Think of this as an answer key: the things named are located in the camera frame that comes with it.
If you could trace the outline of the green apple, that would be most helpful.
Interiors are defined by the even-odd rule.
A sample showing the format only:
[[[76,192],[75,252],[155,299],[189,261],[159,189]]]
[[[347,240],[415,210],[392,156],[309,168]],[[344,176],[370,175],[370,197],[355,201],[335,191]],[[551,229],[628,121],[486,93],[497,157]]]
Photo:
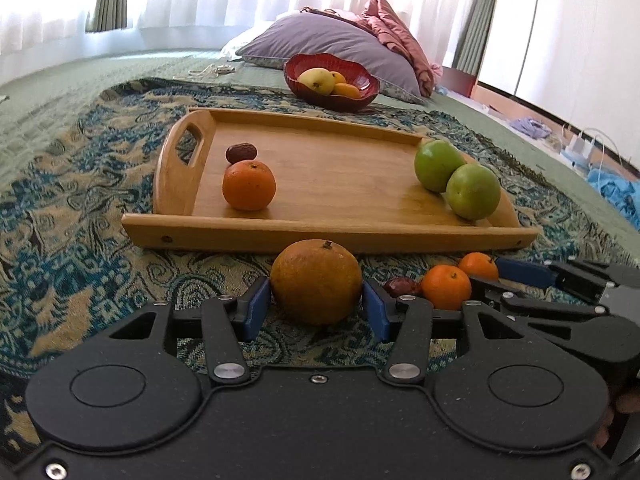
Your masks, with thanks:
[[[449,178],[446,201],[464,220],[483,220],[491,216],[500,203],[501,188],[496,175],[480,164],[464,164]]]
[[[414,173],[427,191],[443,193],[452,174],[464,164],[464,158],[452,144],[431,140],[423,142],[416,151]]]

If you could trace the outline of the green curtain right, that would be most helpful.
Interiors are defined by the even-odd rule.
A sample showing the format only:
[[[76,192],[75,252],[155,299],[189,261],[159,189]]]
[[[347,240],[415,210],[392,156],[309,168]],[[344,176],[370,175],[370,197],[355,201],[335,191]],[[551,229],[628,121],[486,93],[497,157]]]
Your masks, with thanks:
[[[497,0],[472,0],[452,67],[474,77],[480,72]]]

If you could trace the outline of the back orange in bowl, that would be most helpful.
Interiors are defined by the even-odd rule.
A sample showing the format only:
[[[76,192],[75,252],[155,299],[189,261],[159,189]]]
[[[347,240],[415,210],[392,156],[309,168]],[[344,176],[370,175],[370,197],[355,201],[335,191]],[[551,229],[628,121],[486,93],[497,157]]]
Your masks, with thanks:
[[[346,78],[340,72],[332,72],[331,75],[337,84],[344,84],[346,82]]]

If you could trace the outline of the orange in bowl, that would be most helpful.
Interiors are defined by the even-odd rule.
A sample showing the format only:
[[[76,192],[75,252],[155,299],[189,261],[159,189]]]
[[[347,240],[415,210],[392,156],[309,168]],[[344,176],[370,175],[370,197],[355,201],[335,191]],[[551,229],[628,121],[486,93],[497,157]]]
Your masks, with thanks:
[[[337,84],[344,84],[346,82],[346,78],[340,72],[332,72],[331,75]]]
[[[348,84],[347,82],[337,82],[334,84],[332,94],[334,96],[344,96],[344,98],[352,100],[361,99],[360,90],[353,84]]]

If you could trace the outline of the pink blanket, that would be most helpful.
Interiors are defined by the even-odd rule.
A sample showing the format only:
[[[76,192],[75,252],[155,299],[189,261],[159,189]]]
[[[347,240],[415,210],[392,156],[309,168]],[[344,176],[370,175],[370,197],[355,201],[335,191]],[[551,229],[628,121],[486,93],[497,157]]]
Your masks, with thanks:
[[[412,66],[416,74],[421,96],[429,98],[439,83],[444,70],[432,63],[424,53],[419,41],[409,27],[394,11],[387,0],[368,0],[359,14],[335,9],[316,9],[304,6],[300,13],[310,13],[335,18],[370,32],[388,50],[401,55]]]

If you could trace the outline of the small tangerine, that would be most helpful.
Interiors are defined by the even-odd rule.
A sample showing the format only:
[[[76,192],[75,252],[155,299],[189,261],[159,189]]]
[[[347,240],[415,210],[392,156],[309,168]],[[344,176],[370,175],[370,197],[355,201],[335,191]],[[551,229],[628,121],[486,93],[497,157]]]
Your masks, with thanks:
[[[420,285],[423,296],[438,310],[460,310],[472,295],[469,277],[457,266],[448,264],[433,266]]]
[[[459,262],[458,268],[469,276],[482,278],[487,281],[498,281],[499,271],[495,259],[484,252],[470,252]]]

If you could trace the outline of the yellow mango in bowl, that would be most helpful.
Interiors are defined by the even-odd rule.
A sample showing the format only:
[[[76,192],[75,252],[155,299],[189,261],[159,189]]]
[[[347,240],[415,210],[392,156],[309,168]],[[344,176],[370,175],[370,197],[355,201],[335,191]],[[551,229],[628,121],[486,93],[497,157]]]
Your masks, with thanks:
[[[331,72],[323,67],[308,68],[297,77],[297,81],[320,96],[329,96],[335,84]]]

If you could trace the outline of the bright orange mandarin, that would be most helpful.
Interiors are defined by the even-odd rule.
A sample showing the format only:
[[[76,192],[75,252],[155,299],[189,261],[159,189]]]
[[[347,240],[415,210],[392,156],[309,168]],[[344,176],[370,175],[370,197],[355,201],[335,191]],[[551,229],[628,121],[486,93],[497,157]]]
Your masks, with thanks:
[[[236,210],[260,211],[276,195],[277,182],[271,169],[259,160],[241,160],[229,166],[222,178],[221,192]]]

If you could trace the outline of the blue paisley patterned throw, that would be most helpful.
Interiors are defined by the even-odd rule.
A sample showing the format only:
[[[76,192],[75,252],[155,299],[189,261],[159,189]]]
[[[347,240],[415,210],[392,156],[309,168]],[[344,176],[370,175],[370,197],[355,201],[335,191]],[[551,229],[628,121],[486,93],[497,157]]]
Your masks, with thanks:
[[[170,127],[195,107],[316,116],[278,90],[144,78],[88,105],[55,101],[1,123],[1,458],[38,445],[24,403],[39,367],[150,300],[192,308],[265,274],[267,256],[145,252],[120,219],[151,208],[153,172]],[[639,235],[574,176],[524,165],[494,127],[445,105],[375,105],[356,122],[434,133],[489,166],[518,218],[539,230],[526,260],[582,257],[633,264]]]

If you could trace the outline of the red fruit bowl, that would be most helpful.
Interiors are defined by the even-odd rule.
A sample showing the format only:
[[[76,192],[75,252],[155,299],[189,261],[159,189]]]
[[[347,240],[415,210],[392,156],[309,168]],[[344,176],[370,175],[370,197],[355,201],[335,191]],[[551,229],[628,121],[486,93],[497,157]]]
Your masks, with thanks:
[[[363,110],[381,88],[362,65],[329,53],[296,54],[284,63],[283,73],[299,99],[334,112]]]

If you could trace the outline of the blue cloth on floor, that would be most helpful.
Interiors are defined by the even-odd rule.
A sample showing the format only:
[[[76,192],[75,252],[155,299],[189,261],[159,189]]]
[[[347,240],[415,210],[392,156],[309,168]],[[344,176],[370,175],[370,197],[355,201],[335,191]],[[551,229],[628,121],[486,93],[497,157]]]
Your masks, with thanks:
[[[517,132],[523,133],[534,140],[548,138],[552,133],[552,130],[547,125],[533,117],[516,118],[511,120],[509,125]]]

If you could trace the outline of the wooden serving tray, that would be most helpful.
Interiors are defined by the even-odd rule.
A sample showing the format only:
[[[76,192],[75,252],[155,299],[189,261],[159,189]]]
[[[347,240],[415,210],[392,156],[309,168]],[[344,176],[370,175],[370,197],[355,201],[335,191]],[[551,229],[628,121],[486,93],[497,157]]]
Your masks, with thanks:
[[[226,149],[254,144],[277,192],[263,211],[232,209],[221,193]],[[305,115],[198,108],[172,126],[153,179],[152,209],[124,214],[137,246],[280,252],[325,238],[355,254],[520,249],[538,236],[510,200],[467,222],[413,172],[414,133]]]

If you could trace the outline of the large dull brown orange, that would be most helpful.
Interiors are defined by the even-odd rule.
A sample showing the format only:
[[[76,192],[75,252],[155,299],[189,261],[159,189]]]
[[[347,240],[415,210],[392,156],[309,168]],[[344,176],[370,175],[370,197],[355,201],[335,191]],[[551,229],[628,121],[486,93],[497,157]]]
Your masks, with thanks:
[[[276,304],[296,322],[328,325],[357,307],[362,274],[355,256],[332,240],[300,240],[282,250],[270,271]]]

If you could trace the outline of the red date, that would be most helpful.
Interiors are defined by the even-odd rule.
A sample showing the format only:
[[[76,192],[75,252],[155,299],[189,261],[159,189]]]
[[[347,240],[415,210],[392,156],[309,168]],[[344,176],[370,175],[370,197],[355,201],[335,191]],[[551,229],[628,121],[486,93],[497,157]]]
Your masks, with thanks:
[[[419,282],[405,276],[390,278],[384,285],[384,290],[392,297],[404,295],[420,296],[422,289]]]
[[[258,151],[254,144],[237,143],[227,148],[226,159],[230,165],[234,165],[243,160],[253,160],[257,157],[257,154]]]

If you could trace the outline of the purple pillow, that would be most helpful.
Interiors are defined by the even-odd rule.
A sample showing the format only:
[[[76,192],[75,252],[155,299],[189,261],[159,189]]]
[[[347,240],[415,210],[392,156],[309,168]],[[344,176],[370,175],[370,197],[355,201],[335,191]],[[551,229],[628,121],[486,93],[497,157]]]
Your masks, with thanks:
[[[422,93],[410,62],[370,32],[337,18],[297,13],[280,18],[236,51],[244,61],[280,70],[296,54],[327,53],[362,65],[378,78],[386,96],[420,103]]]

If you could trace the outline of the red wooden bed frame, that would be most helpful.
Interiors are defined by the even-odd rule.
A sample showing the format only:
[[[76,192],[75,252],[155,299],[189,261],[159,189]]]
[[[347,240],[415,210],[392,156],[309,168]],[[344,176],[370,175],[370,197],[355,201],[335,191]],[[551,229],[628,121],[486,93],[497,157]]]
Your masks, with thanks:
[[[451,67],[442,69],[439,84],[447,91],[456,92],[460,96],[470,98],[477,84],[477,76],[456,70]]]

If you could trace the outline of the front orange in bowl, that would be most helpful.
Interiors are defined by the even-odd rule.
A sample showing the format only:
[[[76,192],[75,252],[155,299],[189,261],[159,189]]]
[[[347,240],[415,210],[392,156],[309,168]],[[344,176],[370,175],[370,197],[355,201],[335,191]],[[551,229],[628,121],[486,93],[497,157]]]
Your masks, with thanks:
[[[334,84],[332,94],[334,96],[344,96],[344,98],[352,100],[361,99],[360,90],[353,84],[348,84],[347,82],[337,82]]]

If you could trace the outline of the green quilted bedspread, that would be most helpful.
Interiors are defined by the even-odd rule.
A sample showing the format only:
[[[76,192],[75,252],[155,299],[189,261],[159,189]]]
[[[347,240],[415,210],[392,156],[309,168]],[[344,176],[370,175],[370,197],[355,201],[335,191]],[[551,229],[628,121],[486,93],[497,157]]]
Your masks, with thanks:
[[[128,80],[160,77],[171,81],[203,84],[245,84],[284,91],[280,70],[233,62],[234,72],[215,76],[200,74],[206,66],[218,66],[227,59],[217,51],[160,51],[116,56],[99,56],[64,63],[12,79],[1,86],[8,99],[1,104],[1,174],[14,174],[43,148],[55,134],[72,124],[82,109],[101,91]],[[450,96],[434,96],[424,104],[398,101],[388,96],[374,100],[377,107],[400,110],[438,110],[486,136],[515,159],[555,185],[600,224],[608,234],[634,254],[639,251],[639,232],[596,190],[559,159],[537,148],[487,115]]]

